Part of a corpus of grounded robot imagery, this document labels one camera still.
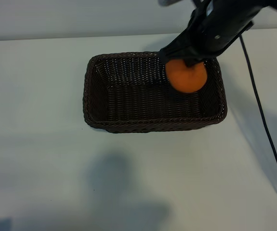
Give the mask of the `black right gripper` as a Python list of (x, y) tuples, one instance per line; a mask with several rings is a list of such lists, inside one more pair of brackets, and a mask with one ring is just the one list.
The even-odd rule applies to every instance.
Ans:
[(187, 28), (166, 47), (159, 58), (182, 60), (192, 67), (206, 58), (222, 54), (246, 29), (254, 17), (253, 0), (195, 0)]

